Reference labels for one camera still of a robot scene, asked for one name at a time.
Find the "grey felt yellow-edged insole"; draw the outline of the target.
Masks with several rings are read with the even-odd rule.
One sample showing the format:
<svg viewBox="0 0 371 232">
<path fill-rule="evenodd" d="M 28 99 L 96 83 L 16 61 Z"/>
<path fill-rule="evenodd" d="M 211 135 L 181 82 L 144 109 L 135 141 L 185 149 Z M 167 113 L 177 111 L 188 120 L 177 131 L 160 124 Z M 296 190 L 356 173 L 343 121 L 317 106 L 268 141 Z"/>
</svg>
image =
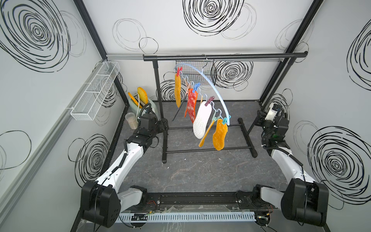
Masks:
<svg viewBox="0 0 371 232">
<path fill-rule="evenodd" d="M 200 148 L 203 147 L 204 142 L 205 142 L 205 140 L 206 140 L 206 137 L 207 137 L 209 131 L 211 130 L 212 126 L 214 125 L 214 122 L 215 122 L 215 120 L 212 120 L 211 123 L 210 123 L 210 125 L 208 126 L 208 128 L 207 128 L 207 130 L 206 130 L 206 132 L 205 132 L 205 134 L 204 134 L 204 136 L 203 136 L 203 138 L 201 139 L 201 141 L 200 141 L 200 143 L 199 143 L 199 147 L 200 147 Z"/>
</svg>

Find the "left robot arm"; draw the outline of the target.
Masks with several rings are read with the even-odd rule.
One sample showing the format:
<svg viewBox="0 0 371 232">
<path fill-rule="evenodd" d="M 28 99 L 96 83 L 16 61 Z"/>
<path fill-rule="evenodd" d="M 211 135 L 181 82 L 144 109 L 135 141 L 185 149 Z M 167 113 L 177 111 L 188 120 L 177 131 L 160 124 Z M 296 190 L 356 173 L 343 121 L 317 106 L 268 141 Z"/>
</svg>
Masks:
<svg viewBox="0 0 371 232">
<path fill-rule="evenodd" d="M 167 130 L 166 119 L 158 120 L 151 103 L 139 113 L 138 128 L 124 142 L 124 149 L 114 163 L 95 181 L 88 181 L 81 191 L 80 219 L 110 228 L 119 214 L 131 207 L 147 206 L 147 189 L 131 186 L 120 192 L 122 182 L 134 164 L 152 146 L 153 139 Z"/>
</svg>

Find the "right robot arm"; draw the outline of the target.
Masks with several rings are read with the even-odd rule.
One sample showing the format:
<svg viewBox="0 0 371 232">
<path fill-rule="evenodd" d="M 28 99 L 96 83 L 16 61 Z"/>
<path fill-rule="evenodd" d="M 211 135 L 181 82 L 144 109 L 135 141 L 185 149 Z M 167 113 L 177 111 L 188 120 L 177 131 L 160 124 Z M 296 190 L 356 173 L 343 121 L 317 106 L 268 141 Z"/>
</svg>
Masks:
<svg viewBox="0 0 371 232">
<path fill-rule="evenodd" d="M 323 227 L 328 210 L 328 188 L 305 172 L 303 164 L 294 157 L 285 141 L 289 119 L 284 107 L 272 103 L 265 111 L 259 111 L 256 126 L 263 129 L 262 148 L 278 164 L 288 186 L 284 192 L 257 184 L 251 196 L 255 207 L 272 205 L 280 209 L 288 220 L 301 224 Z"/>
</svg>

